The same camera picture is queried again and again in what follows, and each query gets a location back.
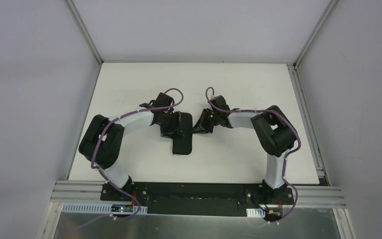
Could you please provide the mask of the black zip tool case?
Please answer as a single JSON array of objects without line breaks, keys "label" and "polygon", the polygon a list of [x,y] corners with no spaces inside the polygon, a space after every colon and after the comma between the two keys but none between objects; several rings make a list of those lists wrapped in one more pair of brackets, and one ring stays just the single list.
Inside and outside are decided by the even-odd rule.
[{"label": "black zip tool case", "polygon": [[176,112],[178,117],[176,131],[173,136],[173,154],[189,155],[192,152],[192,115]]}]

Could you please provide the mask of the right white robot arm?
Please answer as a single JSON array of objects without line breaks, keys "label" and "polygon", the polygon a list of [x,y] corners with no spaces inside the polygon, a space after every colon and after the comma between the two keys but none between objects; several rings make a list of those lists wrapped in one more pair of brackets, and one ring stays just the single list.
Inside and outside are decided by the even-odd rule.
[{"label": "right white robot arm", "polygon": [[275,204],[286,189],[285,160],[292,153],[295,142],[300,143],[297,131],[283,111],[272,105],[265,110],[231,109],[222,95],[210,99],[211,108],[202,110],[192,133],[213,133],[215,126],[253,129],[267,154],[267,170],[262,181],[263,199]]}]

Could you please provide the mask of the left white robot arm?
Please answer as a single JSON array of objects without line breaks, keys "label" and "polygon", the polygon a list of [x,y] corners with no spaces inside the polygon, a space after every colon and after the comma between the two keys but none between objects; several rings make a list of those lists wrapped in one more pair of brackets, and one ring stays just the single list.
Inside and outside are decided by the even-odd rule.
[{"label": "left white robot arm", "polygon": [[175,111],[174,99],[166,93],[159,93],[156,99],[142,103],[131,112],[108,118],[93,117],[79,145],[79,153],[98,170],[113,188],[113,195],[119,201],[127,201],[132,194],[132,178],[116,162],[123,139],[144,127],[158,125],[161,137],[178,141],[187,135],[188,115]]}]

